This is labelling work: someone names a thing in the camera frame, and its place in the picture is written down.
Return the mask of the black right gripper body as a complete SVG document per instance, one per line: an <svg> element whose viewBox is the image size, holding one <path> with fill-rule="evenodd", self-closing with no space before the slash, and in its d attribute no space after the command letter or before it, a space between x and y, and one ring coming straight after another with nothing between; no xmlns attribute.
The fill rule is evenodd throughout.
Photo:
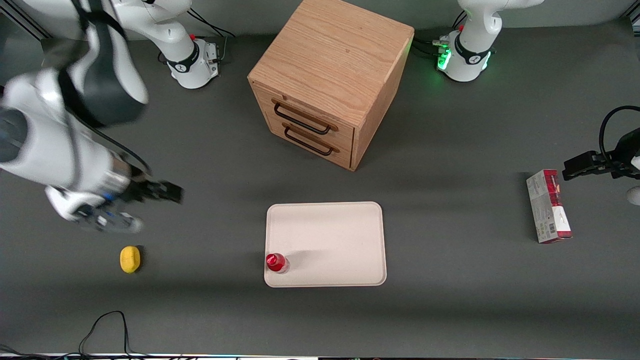
<svg viewBox="0 0 640 360"><path fill-rule="evenodd" d="M142 170L132 170L131 178L128 186L122 193L119 194L106 194L106 201L112 203L144 203L150 197L148 192L149 181L147 180L147 174Z"/></svg>

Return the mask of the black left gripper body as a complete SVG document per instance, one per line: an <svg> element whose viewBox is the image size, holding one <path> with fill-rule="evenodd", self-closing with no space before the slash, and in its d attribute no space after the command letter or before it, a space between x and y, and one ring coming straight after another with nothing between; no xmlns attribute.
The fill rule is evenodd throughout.
<svg viewBox="0 0 640 360"><path fill-rule="evenodd" d="M611 151L611 161L619 171L626 173L625 177L638 180L639 151L640 128L637 128L619 139L614 150Z"/></svg>

